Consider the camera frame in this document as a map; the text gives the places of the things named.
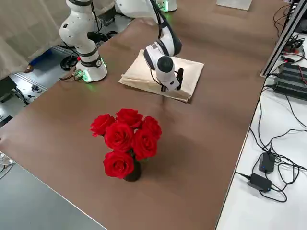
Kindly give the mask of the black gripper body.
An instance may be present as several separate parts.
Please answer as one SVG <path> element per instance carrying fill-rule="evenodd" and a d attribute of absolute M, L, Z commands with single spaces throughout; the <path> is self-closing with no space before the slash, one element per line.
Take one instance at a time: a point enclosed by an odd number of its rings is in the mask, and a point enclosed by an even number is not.
<path fill-rule="evenodd" d="M 177 86 L 177 90 L 181 89 L 182 82 L 183 82 L 183 73 L 184 73 L 184 69 L 179 68 L 177 71 L 177 81 L 179 82 L 179 85 Z"/>

